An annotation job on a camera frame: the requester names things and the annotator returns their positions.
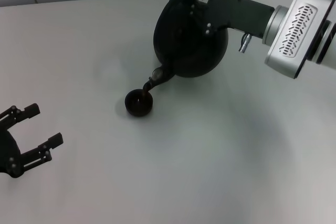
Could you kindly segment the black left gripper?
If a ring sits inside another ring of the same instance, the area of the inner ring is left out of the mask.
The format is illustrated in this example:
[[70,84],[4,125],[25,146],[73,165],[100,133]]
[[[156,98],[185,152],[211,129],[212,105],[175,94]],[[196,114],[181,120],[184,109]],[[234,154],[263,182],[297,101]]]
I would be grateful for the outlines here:
[[50,137],[46,142],[36,148],[20,153],[18,145],[8,129],[15,124],[26,119],[31,119],[40,113],[36,103],[20,110],[12,105],[9,109],[1,113],[1,173],[5,173],[12,178],[20,177],[24,172],[52,160],[50,150],[63,144],[61,133]]

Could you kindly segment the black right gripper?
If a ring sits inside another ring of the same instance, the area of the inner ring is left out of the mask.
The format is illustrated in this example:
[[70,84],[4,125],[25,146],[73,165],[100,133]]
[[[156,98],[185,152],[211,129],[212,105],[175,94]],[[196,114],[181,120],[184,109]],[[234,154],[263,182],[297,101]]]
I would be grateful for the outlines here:
[[232,28],[262,38],[274,10],[252,0],[192,0],[188,30],[211,35]]

